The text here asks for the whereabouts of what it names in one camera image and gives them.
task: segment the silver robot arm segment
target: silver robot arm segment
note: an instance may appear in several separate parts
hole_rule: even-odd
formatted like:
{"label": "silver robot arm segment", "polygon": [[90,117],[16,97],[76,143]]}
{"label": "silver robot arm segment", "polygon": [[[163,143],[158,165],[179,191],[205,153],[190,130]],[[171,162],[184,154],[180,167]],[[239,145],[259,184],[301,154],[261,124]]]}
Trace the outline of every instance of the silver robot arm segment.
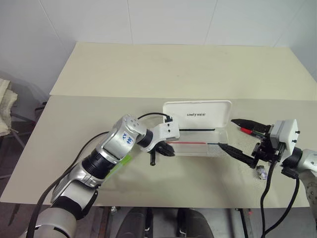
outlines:
{"label": "silver robot arm segment", "polygon": [[[55,187],[52,206],[39,214],[34,237],[74,237],[77,220],[88,214],[98,196],[97,188],[135,144],[150,152],[151,149],[155,150],[158,143],[179,138],[178,124],[173,121],[168,123],[168,126],[159,124],[159,130],[155,127],[151,131],[131,115],[125,115],[118,120],[92,153],[77,163]],[[174,153],[168,144],[164,152],[167,156]]]}
{"label": "silver robot arm segment", "polygon": [[306,196],[317,223],[317,151],[294,148],[293,154],[282,166],[282,173],[290,178],[298,177],[306,190]]}

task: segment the clear container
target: clear container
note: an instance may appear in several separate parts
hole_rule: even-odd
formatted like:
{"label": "clear container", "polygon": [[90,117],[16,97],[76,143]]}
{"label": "clear container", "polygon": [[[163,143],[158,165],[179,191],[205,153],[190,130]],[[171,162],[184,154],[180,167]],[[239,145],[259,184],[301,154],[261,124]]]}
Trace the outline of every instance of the clear container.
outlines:
{"label": "clear container", "polygon": [[163,112],[178,122],[180,130],[191,130],[180,131],[179,140],[168,142],[175,155],[219,156],[222,149],[218,143],[228,143],[225,129],[231,112],[228,100],[166,102]]}

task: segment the white wall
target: white wall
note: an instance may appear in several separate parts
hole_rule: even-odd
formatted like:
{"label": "white wall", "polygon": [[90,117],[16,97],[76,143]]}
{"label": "white wall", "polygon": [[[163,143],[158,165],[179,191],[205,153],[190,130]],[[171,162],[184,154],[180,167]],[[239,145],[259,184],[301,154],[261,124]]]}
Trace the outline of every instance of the white wall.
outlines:
{"label": "white wall", "polygon": [[316,0],[1,0],[0,77],[27,116],[76,41],[288,46],[317,80],[316,10]]}

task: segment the white table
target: white table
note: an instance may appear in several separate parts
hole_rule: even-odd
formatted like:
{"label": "white table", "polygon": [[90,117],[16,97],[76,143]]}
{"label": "white table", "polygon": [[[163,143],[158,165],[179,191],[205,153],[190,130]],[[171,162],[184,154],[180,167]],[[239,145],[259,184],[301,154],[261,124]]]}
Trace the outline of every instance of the white table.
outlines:
{"label": "white table", "polygon": [[[139,116],[161,111],[166,101],[155,98],[106,98],[52,96],[42,114],[1,202],[36,203],[44,189],[71,163],[80,148],[95,134],[109,130],[126,113]],[[316,101],[231,100],[232,118],[274,123],[277,119],[297,118],[300,148],[317,149]],[[146,120],[150,126],[154,120]],[[256,140],[228,125],[230,144],[252,151]],[[98,140],[84,151],[87,156]],[[154,207],[255,208],[265,181],[255,178],[247,165],[226,154],[220,158],[163,157],[150,166],[149,154],[132,151],[133,161],[114,174],[99,190],[95,205]],[[277,167],[265,207],[286,207],[295,181]],[[308,206],[301,185],[295,207]]]}
{"label": "white table", "polygon": [[[289,48],[77,43],[51,95],[2,202],[36,203],[92,136],[109,130],[126,113],[160,112],[164,102],[181,98],[232,99],[232,118],[268,124],[296,118],[302,132],[298,146],[317,149],[317,84]],[[146,121],[148,126],[154,122]],[[228,135],[229,142],[247,154],[256,143],[232,124]],[[265,181],[226,154],[158,156],[155,167],[138,148],[132,156],[134,160],[101,187],[95,205],[260,205]],[[294,181],[276,168],[265,206],[285,207],[293,189]],[[308,206],[302,186],[294,206]]]}
{"label": "white table", "polygon": [[316,100],[289,48],[77,43],[51,95]]}

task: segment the floor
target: floor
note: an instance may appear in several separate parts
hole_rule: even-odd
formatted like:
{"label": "floor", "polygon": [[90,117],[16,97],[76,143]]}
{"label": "floor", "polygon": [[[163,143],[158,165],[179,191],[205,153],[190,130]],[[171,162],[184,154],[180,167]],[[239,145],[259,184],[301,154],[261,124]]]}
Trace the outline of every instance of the floor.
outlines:
{"label": "floor", "polygon": [[[31,129],[27,123],[15,125],[23,132]],[[26,143],[28,136],[22,136]],[[0,147],[0,176],[13,172],[13,169],[22,153],[22,147],[14,138],[5,138]],[[9,178],[0,179],[0,195],[2,194]],[[0,203],[0,237],[19,237],[27,228],[34,206],[12,203]],[[14,210],[17,210],[10,226]],[[122,220],[131,208],[121,207],[111,216],[110,238],[115,238]],[[207,219],[215,238],[241,238],[244,237],[240,213],[235,209],[197,209]],[[265,215],[268,224],[274,223],[284,209],[266,209]],[[97,238],[99,223],[103,210],[93,207],[90,213],[78,222],[76,238]],[[250,215],[251,227],[255,238],[261,236],[261,215],[259,209],[252,209]],[[177,209],[154,209],[154,237],[174,237]],[[317,238],[316,225],[310,208],[293,208],[284,222],[266,237],[277,238]]]}

